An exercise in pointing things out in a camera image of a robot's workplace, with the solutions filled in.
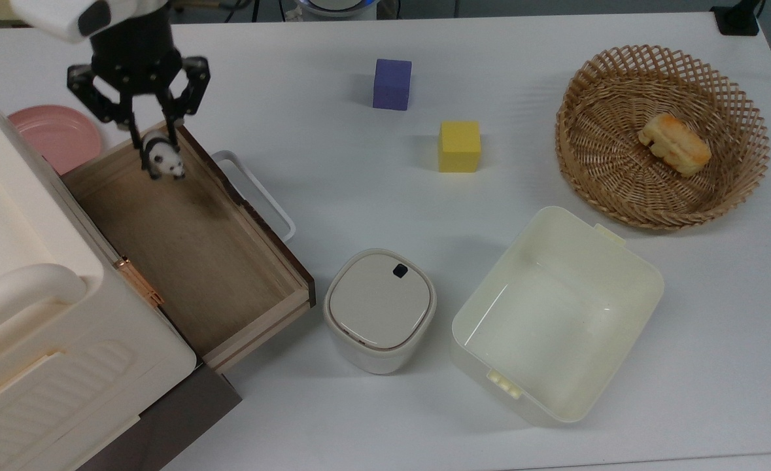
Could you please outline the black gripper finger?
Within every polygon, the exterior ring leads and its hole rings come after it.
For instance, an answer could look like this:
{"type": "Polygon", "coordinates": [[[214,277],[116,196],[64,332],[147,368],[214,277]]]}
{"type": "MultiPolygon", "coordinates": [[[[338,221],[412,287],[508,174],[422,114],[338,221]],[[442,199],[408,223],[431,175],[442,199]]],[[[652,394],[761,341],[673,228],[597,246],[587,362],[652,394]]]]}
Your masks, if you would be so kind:
{"type": "Polygon", "coordinates": [[[94,80],[95,73],[90,65],[80,63],[67,68],[67,87],[71,93],[100,122],[114,122],[117,128],[128,131],[134,149],[141,151],[142,137],[132,111],[132,94],[120,92],[119,102],[114,103],[96,87],[94,80]]]}
{"type": "Polygon", "coordinates": [[[194,116],[199,110],[210,81],[209,62],[205,56],[190,56],[182,62],[187,84],[179,97],[173,97],[169,86],[158,93],[157,99],[163,111],[169,142],[179,147],[177,127],[182,126],[184,117],[194,116]]]}

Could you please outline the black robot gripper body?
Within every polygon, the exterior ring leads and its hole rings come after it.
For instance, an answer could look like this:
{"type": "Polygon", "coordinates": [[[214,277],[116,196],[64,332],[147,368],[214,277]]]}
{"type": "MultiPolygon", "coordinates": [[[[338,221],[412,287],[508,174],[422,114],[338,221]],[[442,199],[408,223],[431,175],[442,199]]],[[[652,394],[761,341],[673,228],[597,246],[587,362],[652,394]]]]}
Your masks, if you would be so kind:
{"type": "Polygon", "coordinates": [[[119,92],[155,94],[182,71],[169,6],[133,17],[90,37],[92,71],[119,92]]]}

